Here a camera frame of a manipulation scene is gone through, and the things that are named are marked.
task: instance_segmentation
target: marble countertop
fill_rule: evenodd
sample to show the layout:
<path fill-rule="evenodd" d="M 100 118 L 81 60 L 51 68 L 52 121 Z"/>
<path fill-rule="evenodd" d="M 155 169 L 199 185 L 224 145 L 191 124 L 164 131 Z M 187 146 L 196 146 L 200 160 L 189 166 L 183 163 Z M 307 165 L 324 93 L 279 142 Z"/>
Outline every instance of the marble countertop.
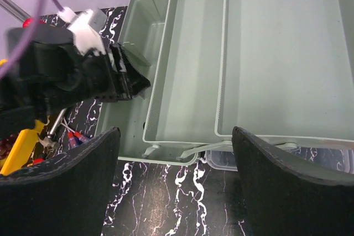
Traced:
<path fill-rule="evenodd" d="M 100 34 L 107 46 L 115 43 L 127 7 L 107 8 Z M 67 26 L 56 15 L 43 17 L 57 27 Z M 89 99 L 69 108 L 73 129 L 93 137 L 101 103 Z M 56 135 L 54 155 L 69 148 L 67 129 Z M 293 154 L 327 167 L 354 173 L 353 151 L 298 148 Z M 119 161 L 102 228 L 105 236 L 253 235 L 237 172 L 212 169 L 204 159 L 191 166 Z"/>

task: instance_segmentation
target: cable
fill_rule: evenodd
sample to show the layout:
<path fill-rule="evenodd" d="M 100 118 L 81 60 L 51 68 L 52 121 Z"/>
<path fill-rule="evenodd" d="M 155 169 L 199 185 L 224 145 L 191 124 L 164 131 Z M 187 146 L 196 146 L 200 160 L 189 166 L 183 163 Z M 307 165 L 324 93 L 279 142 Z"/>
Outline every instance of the cable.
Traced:
<path fill-rule="evenodd" d="M 58 0 L 52 0 L 57 8 L 62 11 L 64 8 L 59 3 Z M 44 9 L 45 0 L 37 0 L 34 21 L 30 24 L 27 30 L 24 31 L 19 43 L 12 50 L 11 55 L 6 64 L 0 67 L 0 80 L 9 72 L 12 66 L 21 58 L 22 54 L 25 52 L 26 48 L 30 44 L 39 24 L 40 15 Z"/>

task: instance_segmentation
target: purple cable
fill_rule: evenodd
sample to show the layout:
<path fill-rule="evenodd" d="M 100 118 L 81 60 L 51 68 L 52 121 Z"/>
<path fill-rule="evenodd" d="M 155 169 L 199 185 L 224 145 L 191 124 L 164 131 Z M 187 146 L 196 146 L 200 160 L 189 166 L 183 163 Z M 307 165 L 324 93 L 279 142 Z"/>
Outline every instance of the purple cable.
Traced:
<path fill-rule="evenodd" d="M 53 0 L 54 4 L 61 11 L 63 10 L 62 5 L 60 5 L 58 0 Z M 44 9 L 45 0 L 38 0 L 36 3 L 36 9 L 34 14 L 34 21 L 30 24 L 27 30 L 24 31 L 19 43 L 12 50 L 12 53 L 6 64 L 0 67 L 0 80 L 9 72 L 12 66 L 21 58 L 21 55 L 25 52 L 27 46 L 30 44 L 35 31 L 39 25 L 39 18 Z"/>

